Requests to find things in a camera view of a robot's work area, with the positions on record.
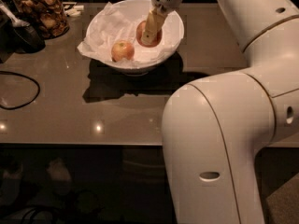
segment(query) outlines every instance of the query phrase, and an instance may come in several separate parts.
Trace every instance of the glossy table surface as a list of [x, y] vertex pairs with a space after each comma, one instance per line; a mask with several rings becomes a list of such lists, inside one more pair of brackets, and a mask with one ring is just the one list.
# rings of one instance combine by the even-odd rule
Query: glossy table surface
[[[92, 18], [106, 4], [84, 4], [68, 18], [70, 30], [33, 54], [14, 53], [0, 70], [32, 77], [41, 87], [31, 104], [0, 109], [0, 143], [50, 145], [162, 144], [161, 120], [169, 96], [194, 79], [246, 67], [217, 4], [182, 4], [185, 36], [178, 51], [143, 77], [128, 77], [77, 50]], [[21, 104], [36, 86], [0, 76], [2, 103]]]

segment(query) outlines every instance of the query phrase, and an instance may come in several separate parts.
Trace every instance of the dark floor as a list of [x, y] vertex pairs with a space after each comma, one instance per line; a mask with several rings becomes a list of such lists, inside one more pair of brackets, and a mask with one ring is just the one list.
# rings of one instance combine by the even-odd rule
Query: dark floor
[[[67, 224], [79, 220], [85, 224], [177, 223], [160, 147], [76, 146], [6, 151], [23, 159], [25, 172], [19, 198], [12, 206], [2, 208], [0, 214], [37, 204], [59, 208]], [[47, 162], [57, 156], [64, 159], [73, 177], [71, 192], [64, 197], [53, 194], [45, 173]], [[265, 148], [255, 164], [268, 219], [264, 200], [299, 172], [299, 148]]]

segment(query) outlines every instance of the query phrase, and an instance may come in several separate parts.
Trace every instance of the apple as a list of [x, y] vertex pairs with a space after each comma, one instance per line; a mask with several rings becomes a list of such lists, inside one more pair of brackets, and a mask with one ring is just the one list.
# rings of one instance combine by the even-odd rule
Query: apple
[[132, 60], [134, 58], [135, 48], [130, 41], [117, 40], [111, 49], [112, 61], [118, 62], [122, 59]]
[[158, 32], [156, 38], [152, 41], [152, 43], [150, 45], [145, 45], [141, 41], [141, 36], [142, 36], [142, 34], [144, 32], [145, 27], [146, 27], [146, 21], [140, 22], [139, 25], [137, 26], [137, 29], [136, 29], [136, 39], [137, 39], [137, 42], [141, 46], [146, 47], [146, 48], [156, 47], [161, 42], [161, 39], [162, 39], [162, 30], [160, 30]]

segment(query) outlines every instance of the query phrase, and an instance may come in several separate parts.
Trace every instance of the jar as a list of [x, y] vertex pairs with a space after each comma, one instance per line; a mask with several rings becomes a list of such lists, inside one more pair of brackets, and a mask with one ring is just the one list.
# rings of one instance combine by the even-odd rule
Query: jar
[[51, 39], [65, 34], [69, 24], [62, 0], [13, 0], [18, 11], [41, 34]]

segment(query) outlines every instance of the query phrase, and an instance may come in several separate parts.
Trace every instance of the cable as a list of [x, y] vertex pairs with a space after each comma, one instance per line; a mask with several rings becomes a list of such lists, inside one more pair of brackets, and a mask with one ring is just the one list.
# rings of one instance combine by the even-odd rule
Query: cable
[[29, 216], [30, 213], [32, 213], [32, 214], [29, 217], [28, 222], [26, 221], [26, 223], [28, 223], [28, 224], [35, 223], [35, 217], [39, 213], [46, 213], [46, 212], [50, 213], [51, 217], [52, 217], [52, 219], [50, 221], [51, 224], [56, 224], [59, 219], [58, 216], [59, 216], [60, 210], [58, 208], [43, 206], [43, 205], [32, 205], [32, 206], [27, 206], [27, 208], [28, 207], [31, 209], [23, 215], [20, 224], [24, 224], [25, 221], [28, 220], [26, 218], [27, 218], [27, 216]]
[[16, 77], [23, 77], [23, 78], [29, 79], [30, 81], [34, 82], [37, 86], [36, 95], [31, 101], [26, 102], [22, 105], [17, 105], [17, 106], [12, 106], [12, 107], [7, 107], [7, 106], [4, 106], [4, 105], [0, 104], [0, 108], [6, 109], [6, 110], [14, 110], [14, 109], [22, 108], [22, 107], [27, 106], [30, 103], [32, 103], [40, 93], [40, 86], [39, 86], [38, 82], [35, 79], [31, 78], [31, 77], [28, 77], [28, 76], [20, 74], [20, 73], [11, 72], [11, 71], [0, 71], [0, 75], [11, 75], [11, 76], [16, 76]]

